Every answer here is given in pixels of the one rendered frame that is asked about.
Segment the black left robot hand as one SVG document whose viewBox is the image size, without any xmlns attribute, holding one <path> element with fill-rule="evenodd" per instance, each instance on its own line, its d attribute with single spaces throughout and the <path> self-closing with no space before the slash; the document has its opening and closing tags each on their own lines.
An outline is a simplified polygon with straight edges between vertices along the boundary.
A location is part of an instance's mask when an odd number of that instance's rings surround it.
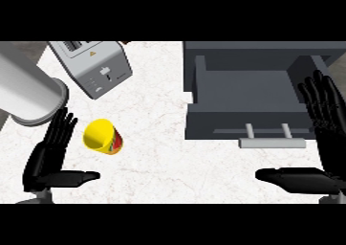
<svg viewBox="0 0 346 245">
<path fill-rule="evenodd" d="M 95 171 L 64 170 L 68 144 L 79 119 L 68 108 L 58 110 L 45 139 L 32 152 L 23 173 L 26 192 L 40 192 L 51 188 L 77 188 L 86 182 L 101 178 Z"/>
</svg>

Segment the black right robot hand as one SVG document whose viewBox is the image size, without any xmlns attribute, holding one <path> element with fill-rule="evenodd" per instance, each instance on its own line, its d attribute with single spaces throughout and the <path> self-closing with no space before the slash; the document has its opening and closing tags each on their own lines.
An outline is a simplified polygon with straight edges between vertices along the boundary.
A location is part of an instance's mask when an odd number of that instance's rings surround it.
<svg viewBox="0 0 346 245">
<path fill-rule="evenodd" d="M 315 167 L 264 168 L 261 181 L 290 193 L 346 195 L 346 101 L 330 76 L 320 70 L 299 84 L 324 169 Z"/>
</svg>

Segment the yellow cup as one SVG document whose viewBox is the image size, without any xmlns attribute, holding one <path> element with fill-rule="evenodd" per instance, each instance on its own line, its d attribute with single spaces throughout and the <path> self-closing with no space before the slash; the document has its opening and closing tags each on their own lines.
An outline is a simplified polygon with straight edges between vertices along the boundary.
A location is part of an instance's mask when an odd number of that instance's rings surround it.
<svg viewBox="0 0 346 245">
<path fill-rule="evenodd" d="M 119 153 L 123 147 L 123 138 L 108 119 L 94 121 L 83 132 L 86 147 L 108 155 Z"/>
</svg>

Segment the dark grey open drawer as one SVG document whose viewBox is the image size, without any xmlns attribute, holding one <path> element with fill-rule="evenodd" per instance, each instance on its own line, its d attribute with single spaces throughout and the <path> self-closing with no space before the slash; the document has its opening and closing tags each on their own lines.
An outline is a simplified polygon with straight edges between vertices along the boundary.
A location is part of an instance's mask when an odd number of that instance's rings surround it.
<svg viewBox="0 0 346 245">
<path fill-rule="evenodd" d="M 252 125 L 259 138 L 315 138 L 299 84 L 326 72 L 320 56 L 302 56 L 283 71 L 210 71 L 206 58 L 196 58 L 194 102 L 188 104 L 185 138 L 238 140 Z"/>
</svg>

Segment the dark grey drawer cabinet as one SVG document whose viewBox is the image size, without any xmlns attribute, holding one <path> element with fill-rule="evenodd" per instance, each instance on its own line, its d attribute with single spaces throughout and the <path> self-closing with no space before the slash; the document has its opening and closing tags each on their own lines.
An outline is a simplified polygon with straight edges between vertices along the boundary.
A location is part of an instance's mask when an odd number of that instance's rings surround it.
<svg viewBox="0 0 346 245">
<path fill-rule="evenodd" d="M 346 41 L 185 41 L 184 91 L 193 91 L 196 58 L 209 71 L 286 71 L 300 56 L 320 56 L 332 66 L 346 53 Z"/>
</svg>

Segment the white paper towel roll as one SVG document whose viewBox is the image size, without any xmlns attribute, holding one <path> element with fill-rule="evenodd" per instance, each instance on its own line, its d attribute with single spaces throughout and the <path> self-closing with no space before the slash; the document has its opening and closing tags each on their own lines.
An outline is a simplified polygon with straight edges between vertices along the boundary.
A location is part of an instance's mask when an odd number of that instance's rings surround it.
<svg viewBox="0 0 346 245">
<path fill-rule="evenodd" d="M 0 109 L 17 123 L 48 123 L 66 107 L 70 89 L 52 78 L 9 41 L 0 41 Z"/>
</svg>

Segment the silver toaster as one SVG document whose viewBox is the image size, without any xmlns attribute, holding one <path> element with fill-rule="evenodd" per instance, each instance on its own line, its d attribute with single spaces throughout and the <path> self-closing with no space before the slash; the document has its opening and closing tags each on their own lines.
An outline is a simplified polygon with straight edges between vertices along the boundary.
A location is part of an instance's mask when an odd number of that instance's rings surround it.
<svg viewBox="0 0 346 245">
<path fill-rule="evenodd" d="M 134 75 L 123 46 L 117 41 L 51 41 L 66 71 L 94 100 Z"/>
</svg>

